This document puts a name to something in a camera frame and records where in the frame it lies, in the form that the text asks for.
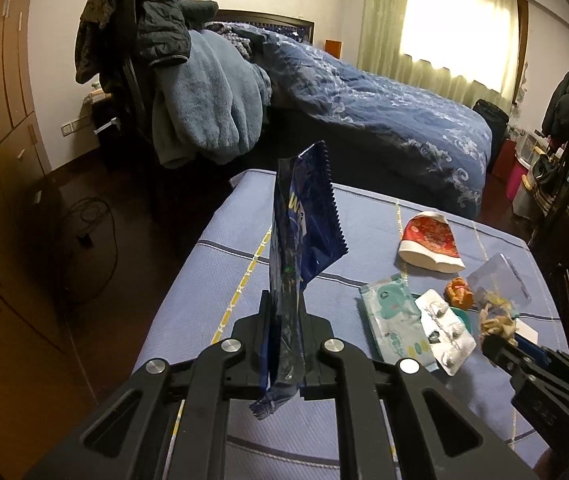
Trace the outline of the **brown paper trash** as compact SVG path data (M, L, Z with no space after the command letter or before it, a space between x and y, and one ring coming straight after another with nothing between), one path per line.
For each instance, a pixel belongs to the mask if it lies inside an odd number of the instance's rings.
M486 301L479 310L478 318L479 341L484 342L488 336L499 336L512 344L513 347L517 346L515 341L516 322L513 316L513 307L508 301L501 302L501 304Z

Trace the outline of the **orange toy dog figure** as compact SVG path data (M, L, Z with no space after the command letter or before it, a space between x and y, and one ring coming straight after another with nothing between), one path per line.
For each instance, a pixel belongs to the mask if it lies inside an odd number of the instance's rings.
M454 308L469 310L474 306L473 292L464 278L457 276L445 287L445 299Z

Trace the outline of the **blue snack wrapper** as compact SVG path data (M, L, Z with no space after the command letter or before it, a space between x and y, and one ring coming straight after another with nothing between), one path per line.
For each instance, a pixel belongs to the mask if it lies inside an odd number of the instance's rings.
M275 414L294 398L313 369L315 351L305 341L304 292L347 252L327 145L318 141L278 161L269 248L271 313L260 355L267 387L250 405L257 419Z

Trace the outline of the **red white paper cup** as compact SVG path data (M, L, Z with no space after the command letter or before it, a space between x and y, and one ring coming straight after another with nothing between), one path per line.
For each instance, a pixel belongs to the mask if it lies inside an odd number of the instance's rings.
M438 273L465 269L447 219L435 211L420 212L407 222L398 255L411 266Z

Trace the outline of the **pill blister pack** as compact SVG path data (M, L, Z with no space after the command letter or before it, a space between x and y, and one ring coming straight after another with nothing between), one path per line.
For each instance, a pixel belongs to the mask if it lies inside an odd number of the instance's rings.
M415 304L434 358L448 376L455 376L475 350L475 339L436 290L427 290Z

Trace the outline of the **wet wipes pack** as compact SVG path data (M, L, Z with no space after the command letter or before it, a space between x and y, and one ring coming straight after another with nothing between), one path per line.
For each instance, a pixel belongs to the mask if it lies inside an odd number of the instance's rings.
M359 287L365 315L382 360L414 359L429 372L437 369L422 326L422 313L400 274Z

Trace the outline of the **clear plastic blister packaging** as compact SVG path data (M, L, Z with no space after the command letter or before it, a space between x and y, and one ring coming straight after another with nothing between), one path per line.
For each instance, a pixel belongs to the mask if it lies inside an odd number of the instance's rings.
M531 303L531 294L519 272L504 254L489 258L467 277L467 284L480 307L516 312Z

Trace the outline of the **light blue checked tablecloth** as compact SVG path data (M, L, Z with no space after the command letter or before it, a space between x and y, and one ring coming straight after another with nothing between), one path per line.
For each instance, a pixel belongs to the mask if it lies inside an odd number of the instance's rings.
M234 192L215 212L155 315L138 359L177 363L195 358L215 338L226 338L239 318L256 312L268 286L268 247L275 177L250 170L234 179ZM365 353L374 341L360 307L362 285L401 275L416 295L443 290L441 273L409 266L397 256L403 228L420 211L415 203L336 185L334 196L347 254L315 278L305 292L307 309L330 321L336 336ZM531 303L524 322L546 347L563 350L565 333L548 286L527 245L472 220L450 216L449 226L468 271L494 255L507 256ZM528 465L546 442L512 406L505 372L481 351L472 353L446 387ZM229 479L335 479L339 477L335 408L330 401L294 399L265 420L244 401L231 405L226 477Z

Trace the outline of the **brown wooden wardrobe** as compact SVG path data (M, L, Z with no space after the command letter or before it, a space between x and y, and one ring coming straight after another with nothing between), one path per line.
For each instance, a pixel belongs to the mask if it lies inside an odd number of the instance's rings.
M30 85L29 18L30 0L0 0L0 312L60 348L56 314L26 266L34 254L27 233L51 169Z

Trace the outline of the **pink storage box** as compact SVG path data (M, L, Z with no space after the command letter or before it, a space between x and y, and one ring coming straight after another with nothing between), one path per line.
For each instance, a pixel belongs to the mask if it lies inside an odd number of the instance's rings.
M519 187L522 184L522 178L526 177L529 171L527 162L522 162L516 157L512 169L509 173L507 184L505 185L505 196L510 202L513 202Z

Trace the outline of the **blue floral bed duvet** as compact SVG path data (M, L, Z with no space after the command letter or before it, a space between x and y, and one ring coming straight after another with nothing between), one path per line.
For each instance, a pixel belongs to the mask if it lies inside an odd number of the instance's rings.
M260 64L306 115L313 134L343 157L343 180L477 218L493 135L474 110L281 32L244 23L207 27Z

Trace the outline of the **black suitcase by window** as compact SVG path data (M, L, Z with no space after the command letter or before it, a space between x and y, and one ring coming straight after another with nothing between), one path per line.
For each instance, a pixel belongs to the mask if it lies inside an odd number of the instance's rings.
M509 116L496 104L483 99L478 99L475 102L473 110L484 118L490 128L491 157L495 157L499 152L503 139L505 138Z

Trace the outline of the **light blue fleece blanket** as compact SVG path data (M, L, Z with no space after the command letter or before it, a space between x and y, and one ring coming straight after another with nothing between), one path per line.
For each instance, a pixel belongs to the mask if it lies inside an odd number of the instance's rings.
M190 39L186 62L156 71L153 144L170 168L202 154L226 164L251 151L272 96L267 73L231 41L211 30Z

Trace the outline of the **dark wooden headboard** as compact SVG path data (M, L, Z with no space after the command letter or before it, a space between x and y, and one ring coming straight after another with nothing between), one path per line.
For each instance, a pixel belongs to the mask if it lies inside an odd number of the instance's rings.
M272 30L303 44L313 43L315 23L290 16L257 11L220 9L216 20L226 23L243 23Z

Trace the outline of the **pale green window curtain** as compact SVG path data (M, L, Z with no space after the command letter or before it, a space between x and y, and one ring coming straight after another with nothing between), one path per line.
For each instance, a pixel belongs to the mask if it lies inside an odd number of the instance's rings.
M517 0L363 0L357 65L508 112L519 70Z

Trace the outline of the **dark jacket on chair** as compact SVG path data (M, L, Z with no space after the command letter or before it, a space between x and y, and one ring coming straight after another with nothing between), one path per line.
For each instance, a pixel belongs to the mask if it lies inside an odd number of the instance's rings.
M75 79L86 84L117 58L150 67L190 58L190 32L216 16L213 0L87 0L75 42Z

